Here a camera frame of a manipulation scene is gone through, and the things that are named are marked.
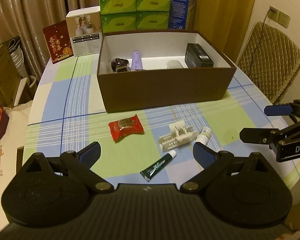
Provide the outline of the small white pill bottle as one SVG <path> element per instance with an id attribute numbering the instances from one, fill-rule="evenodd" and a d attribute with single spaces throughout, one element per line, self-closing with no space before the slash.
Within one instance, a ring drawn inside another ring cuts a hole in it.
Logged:
<path id="1" fill-rule="evenodd" d="M 203 127 L 201 132 L 197 135 L 195 142 L 207 145 L 212 135 L 212 130 L 209 127 Z"/>

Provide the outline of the white plastic hair claw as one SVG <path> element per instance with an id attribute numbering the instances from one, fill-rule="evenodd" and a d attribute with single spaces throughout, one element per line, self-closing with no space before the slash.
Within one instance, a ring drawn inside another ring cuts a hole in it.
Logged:
<path id="1" fill-rule="evenodd" d="M 185 121 L 177 121 L 169 124 L 170 133 L 161 136 L 158 144 L 163 152 L 168 152 L 196 139 L 198 131 L 193 125 L 187 126 Z"/>

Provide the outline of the red snack packet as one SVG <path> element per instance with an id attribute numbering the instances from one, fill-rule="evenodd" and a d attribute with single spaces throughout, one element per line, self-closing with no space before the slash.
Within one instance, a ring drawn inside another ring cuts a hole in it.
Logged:
<path id="1" fill-rule="evenodd" d="M 144 129 L 137 115 L 130 118 L 124 118 L 117 121 L 112 121 L 108 124 L 110 134 L 114 142 L 120 141 L 123 138 L 132 134 L 143 134 Z"/>

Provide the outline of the green ointment tube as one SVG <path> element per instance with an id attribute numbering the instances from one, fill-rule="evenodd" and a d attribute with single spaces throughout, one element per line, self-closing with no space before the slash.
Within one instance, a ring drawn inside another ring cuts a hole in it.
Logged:
<path id="1" fill-rule="evenodd" d="M 165 168 L 175 157 L 177 153 L 175 150 L 169 151 L 158 161 L 140 172 L 142 177 L 147 181 L 151 181 L 163 168 Z"/>

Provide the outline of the tall black product box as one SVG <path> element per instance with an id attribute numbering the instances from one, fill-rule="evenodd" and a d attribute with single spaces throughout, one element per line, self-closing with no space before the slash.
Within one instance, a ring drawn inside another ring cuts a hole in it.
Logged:
<path id="1" fill-rule="evenodd" d="M 197 43 L 188 43 L 185 53 L 185 63 L 188 68 L 213 67 L 214 62 Z"/>

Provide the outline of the dark velvet scrunchie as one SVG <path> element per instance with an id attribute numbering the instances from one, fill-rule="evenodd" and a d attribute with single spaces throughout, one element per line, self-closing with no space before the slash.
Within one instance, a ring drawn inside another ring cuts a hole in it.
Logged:
<path id="1" fill-rule="evenodd" d="M 129 61 L 127 59 L 115 58 L 111 61 L 111 69 L 115 73 L 130 71 Z"/>

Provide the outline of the clear plastic cup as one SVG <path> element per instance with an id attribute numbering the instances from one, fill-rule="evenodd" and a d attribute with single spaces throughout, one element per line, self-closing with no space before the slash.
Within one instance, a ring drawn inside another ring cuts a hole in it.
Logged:
<path id="1" fill-rule="evenodd" d="M 182 69 L 183 65 L 178 60 L 171 60 L 166 63 L 167 69 Z"/>

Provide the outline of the purple cosmetic tube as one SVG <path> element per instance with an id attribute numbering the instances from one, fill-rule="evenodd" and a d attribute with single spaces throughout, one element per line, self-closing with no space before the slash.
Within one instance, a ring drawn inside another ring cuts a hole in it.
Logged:
<path id="1" fill-rule="evenodd" d="M 134 51 L 132 54 L 132 64 L 130 70 L 131 71 L 143 70 L 141 55 L 139 51 Z"/>

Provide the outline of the quilted olive chair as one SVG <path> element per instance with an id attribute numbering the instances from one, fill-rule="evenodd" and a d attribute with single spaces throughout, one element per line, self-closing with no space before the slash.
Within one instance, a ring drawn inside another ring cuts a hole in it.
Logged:
<path id="1" fill-rule="evenodd" d="M 278 103 L 300 70 L 300 48 L 282 31 L 257 22 L 238 67 L 272 103 Z"/>

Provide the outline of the plaid tablecloth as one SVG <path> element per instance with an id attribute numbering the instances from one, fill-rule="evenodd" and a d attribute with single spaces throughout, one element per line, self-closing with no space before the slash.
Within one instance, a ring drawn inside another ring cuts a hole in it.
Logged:
<path id="1" fill-rule="evenodd" d="M 207 145 L 214 151 L 227 150 L 236 156 L 260 152 L 289 188 L 300 179 L 300 159 L 278 163 L 268 146 L 241 142 L 239 133 L 245 127 L 282 129 L 287 124 L 281 117 L 264 114 L 269 100 L 240 70 L 222 100 L 109 114 L 102 104 L 97 62 L 94 54 L 46 65 L 30 111 L 25 159 L 34 152 L 54 157 L 79 151 L 96 141 L 102 151 L 92 168 L 96 174 L 113 185 L 144 184 L 140 172 L 163 156 L 158 139 L 170 131 L 169 124 L 183 120 L 198 131 L 211 128 Z M 134 115 L 144 133 L 114 142 L 108 124 Z"/>

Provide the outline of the brown cardboard storage box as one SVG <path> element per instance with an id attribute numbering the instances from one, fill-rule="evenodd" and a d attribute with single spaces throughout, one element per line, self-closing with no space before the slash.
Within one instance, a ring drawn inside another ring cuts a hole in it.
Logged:
<path id="1" fill-rule="evenodd" d="M 188 68 L 188 43 L 197 43 L 213 67 Z M 132 58 L 139 51 L 143 70 L 115 73 L 111 61 Z M 167 69 L 178 60 L 182 69 Z M 108 113 L 221 99 L 236 65 L 201 33 L 193 30 L 136 30 L 105 34 L 97 65 L 97 80 Z"/>

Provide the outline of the golden yellow curtain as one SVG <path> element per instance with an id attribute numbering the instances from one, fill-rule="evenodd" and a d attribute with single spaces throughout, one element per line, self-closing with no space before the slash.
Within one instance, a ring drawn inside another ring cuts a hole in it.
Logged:
<path id="1" fill-rule="evenodd" d="M 236 61 L 255 0 L 197 0 L 194 30 Z"/>

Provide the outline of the brown cardboard boxes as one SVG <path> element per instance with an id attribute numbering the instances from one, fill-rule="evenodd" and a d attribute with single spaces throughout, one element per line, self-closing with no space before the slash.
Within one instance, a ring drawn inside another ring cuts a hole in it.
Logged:
<path id="1" fill-rule="evenodd" d="M 25 57 L 19 36 L 0 44 L 0 106 L 12 107 L 17 99 L 17 92 L 22 79 L 26 85 L 19 103 L 33 99 L 30 89 L 30 77 L 25 67 Z"/>

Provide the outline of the dark red gift envelope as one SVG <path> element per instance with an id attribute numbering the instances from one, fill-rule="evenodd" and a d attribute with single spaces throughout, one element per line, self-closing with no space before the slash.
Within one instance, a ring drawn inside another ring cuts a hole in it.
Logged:
<path id="1" fill-rule="evenodd" d="M 43 28 L 43 34 L 53 64 L 74 55 L 66 20 Z"/>

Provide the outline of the white product box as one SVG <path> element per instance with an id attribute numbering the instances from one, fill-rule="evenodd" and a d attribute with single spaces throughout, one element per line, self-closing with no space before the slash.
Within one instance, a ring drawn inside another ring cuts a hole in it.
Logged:
<path id="1" fill-rule="evenodd" d="M 70 11 L 65 19 L 74 57 L 100 52 L 103 34 L 99 6 Z"/>

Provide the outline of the blue milk carton box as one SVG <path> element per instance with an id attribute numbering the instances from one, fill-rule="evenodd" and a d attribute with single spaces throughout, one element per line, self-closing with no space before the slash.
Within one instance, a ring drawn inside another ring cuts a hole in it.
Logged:
<path id="1" fill-rule="evenodd" d="M 168 29 L 192 30 L 197 0 L 171 0 Z"/>

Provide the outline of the green tissue pack stack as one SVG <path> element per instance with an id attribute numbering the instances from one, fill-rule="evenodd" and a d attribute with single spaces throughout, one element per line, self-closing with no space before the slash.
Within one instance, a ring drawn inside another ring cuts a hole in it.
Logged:
<path id="1" fill-rule="evenodd" d="M 102 31 L 167 29 L 171 0 L 99 0 Z"/>

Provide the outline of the beige curtain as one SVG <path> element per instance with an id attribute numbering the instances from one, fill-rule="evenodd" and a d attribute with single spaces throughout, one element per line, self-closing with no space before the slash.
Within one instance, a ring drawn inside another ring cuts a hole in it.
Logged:
<path id="1" fill-rule="evenodd" d="M 0 0 L 0 41 L 21 38 L 27 71 L 41 78 L 50 58 L 43 28 L 65 20 L 71 10 L 98 5 L 98 0 Z"/>

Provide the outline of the wall power sockets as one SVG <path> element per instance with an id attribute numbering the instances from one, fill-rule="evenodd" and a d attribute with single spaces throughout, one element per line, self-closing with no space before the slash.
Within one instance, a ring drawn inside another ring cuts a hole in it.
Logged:
<path id="1" fill-rule="evenodd" d="M 288 28 L 290 16 L 278 9 L 270 6 L 267 17 L 284 28 Z"/>

